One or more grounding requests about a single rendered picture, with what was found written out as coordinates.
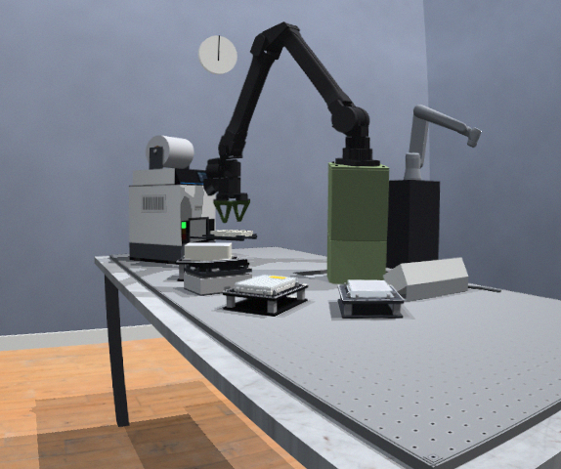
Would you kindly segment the white horizontal cylinder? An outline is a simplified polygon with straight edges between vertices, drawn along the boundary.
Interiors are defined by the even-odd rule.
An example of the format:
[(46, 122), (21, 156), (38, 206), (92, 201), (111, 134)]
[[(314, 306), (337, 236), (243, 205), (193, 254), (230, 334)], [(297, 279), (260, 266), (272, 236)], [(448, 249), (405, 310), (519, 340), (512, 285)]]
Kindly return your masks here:
[(146, 158), (150, 163), (150, 148), (163, 147), (162, 168), (188, 167), (194, 159), (194, 147), (190, 141), (166, 136), (152, 137), (146, 147)]

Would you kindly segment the white control panel with buttons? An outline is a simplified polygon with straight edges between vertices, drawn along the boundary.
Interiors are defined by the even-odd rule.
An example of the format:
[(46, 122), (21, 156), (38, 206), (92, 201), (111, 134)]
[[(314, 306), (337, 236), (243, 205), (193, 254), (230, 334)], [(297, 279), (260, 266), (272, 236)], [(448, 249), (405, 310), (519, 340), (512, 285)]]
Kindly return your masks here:
[(462, 258), (400, 264), (383, 277), (405, 302), (464, 292), (468, 288), (501, 292), (501, 289), (468, 285)]

